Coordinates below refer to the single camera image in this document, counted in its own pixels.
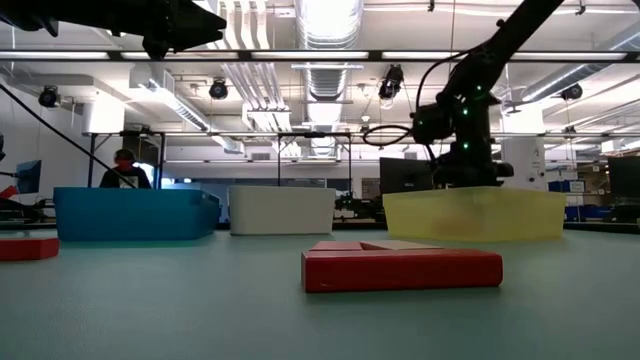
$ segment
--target plastic bin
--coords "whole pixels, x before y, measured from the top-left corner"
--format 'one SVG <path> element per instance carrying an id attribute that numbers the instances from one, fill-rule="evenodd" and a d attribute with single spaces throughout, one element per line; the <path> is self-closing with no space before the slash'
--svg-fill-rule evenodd
<path id="1" fill-rule="evenodd" d="M 220 217 L 200 190 L 56 188 L 54 202 L 62 241 L 193 240 Z"/>
<path id="2" fill-rule="evenodd" d="M 329 234 L 335 199 L 335 189 L 231 186 L 231 234 Z"/>
<path id="3" fill-rule="evenodd" d="M 383 197 L 391 236 L 450 241 L 549 240 L 562 237 L 565 195 L 476 187 Z"/>

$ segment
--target blue bin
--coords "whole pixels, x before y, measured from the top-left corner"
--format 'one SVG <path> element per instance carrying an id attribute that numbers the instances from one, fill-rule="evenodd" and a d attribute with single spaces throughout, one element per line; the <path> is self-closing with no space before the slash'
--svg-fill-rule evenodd
<path id="1" fill-rule="evenodd" d="M 200 190 L 56 188 L 62 241 L 193 240 L 211 234 L 220 199 Z"/>

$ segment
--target gray table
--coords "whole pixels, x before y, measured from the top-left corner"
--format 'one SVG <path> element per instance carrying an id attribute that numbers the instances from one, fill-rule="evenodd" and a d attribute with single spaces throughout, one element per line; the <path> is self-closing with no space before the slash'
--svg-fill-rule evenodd
<path id="1" fill-rule="evenodd" d="M 307 295 L 300 252 L 331 238 L 223 232 L 190 244 L 65 244 L 54 259 L 0 263 L 0 359 L 610 360 L 640 353 L 636 235 L 447 244 L 500 252 L 500 288 Z"/>

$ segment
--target red foam block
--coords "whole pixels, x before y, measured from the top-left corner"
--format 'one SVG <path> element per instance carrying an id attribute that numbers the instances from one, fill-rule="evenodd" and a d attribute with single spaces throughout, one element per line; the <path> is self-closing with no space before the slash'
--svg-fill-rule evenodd
<path id="1" fill-rule="evenodd" d="M 309 251 L 357 251 L 362 250 L 359 242 L 320 241 Z"/>
<path id="2" fill-rule="evenodd" d="M 41 260 L 58 255 L 58 239 L 0 239 L 0 261 Z"/>
<path id="3" fill-rule="evenodd" d="M 306 292 L 498 286 L 502 257 L 471 249 L 309 251 Z"/>

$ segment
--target ceiling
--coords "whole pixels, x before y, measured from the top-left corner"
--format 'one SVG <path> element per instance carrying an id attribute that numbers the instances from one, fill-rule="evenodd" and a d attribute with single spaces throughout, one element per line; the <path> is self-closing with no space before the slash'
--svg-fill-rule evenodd
<path id="1" fill-rule="evenodd" d="M 517 0 L 466 0 L 455 4 L 453 1 L 436 0 L 436 11 L 426 11 L 428 1 L 365 0 L 362 27 L 359 32 L 359 49 L 420 49 L 420 50 L 464 50 L 481 43 L 496 31 L 496 21 L 505 18 L 505 13 L 514 9 L 521 1 Z M 580 16 L 579 1 L 565 1 L 561 11 L 564 15 L 552 16 L 536 34 L 523 46 L 526 50 L 593 50 L 598 44 L 619 33 L 640 20 L 640 14 L 630 0 L 594 0 L 588 1 L 588 11 Z M 272 48 L 297 48 L 295 18 L 290 16 L 294 2 L 271 0 L 267 3 L 267 33 Z M 46 32 L 15 32 L 9 26 L 0 25 L 0 48 L 9 49 L 101 49 L 101 50 L 139 50 L 141 38 L 127 35 L 122 38 L 109 36 L 106 31 L 86 28 L 72 24 L 62 24 L 60 36 L 51 38 Z M 370 123 L 409 124 L 409 113 L 415 106 L 415 97 L 420 77 L 430 64 L 401 64 L 405 86 L 394 99 L 391 109 L 381 109 L 377 98 L 380 79 L 385 75 L 389 64 L 365 63 L 362 70 L 353 70 L 348 83 L 346 100 L 343 106 L 341 128 L 353 131 L 362 125 L 361 117 L 370 117 Z M 209 86 L 214 77 L 224 77 L 219 63 L 156 63 L 156 71 L 166 70 L 175 76 L 176 91 L 187 98 L 200 112 L 210 117 L 217 128 L 230 131 L 244 131 L 246 127 L 240 121 L 243 101 L 231 84 L 230 95 L 222 101 L 212 100 L 208 95 Z M 496 89 L 507 85 L 512 88 L 526 87 L 543 79 L 563 64 L 510 64 L 509 82 L 505 76 L 496 85 Z M 129 63 L 29 63 L 13 64 L 13 74 L 86 74 L 101 80 L 137 103 L 136 109 L 129 109 L 127 121 L 150 124 L 157 129 L 187 130 L 195 128 L 184 124 L 182 120 L 166 106 L 140 99 L 137 90 L 129 89 L 129 74 L 133 64 Z M 277 78 L 287 105 L 291 108 L 291 123 L 300 124 L 305 119 L 305 89 L 300 71 L 291 69 L 289 63 L 275 64 Z M 446 83 L 449 73 L 447 64 L 440 66 L 426 81 L 422 92 L 422 103 L 433 101 L 435 95 Z M 598 93 L 617 83 L 640 74 L 637 64 L 614 65 L 582 81 L 583 99 Z M 629 82 L 616 90 L 595 97 L 583 104 L 563 111 L 567 105 L 559 99 L 546 99 L 541 102 L 544 109 L 545 127 L 562 128 L 568 123 L 587 116 L 593 116 L 616 106 L 640 98 L 637 89 L 640 80 Z M 492 129 L 500 130 L 500 111 L 492 113 Z M 594 125 L 589 131 L 606 131 L 621 124 L 640 124 L 640 107 L 637 111 L 623 117 L 613 118 Z M 202 145 L 208 139 L 184 139 L 181 145 Z"/>

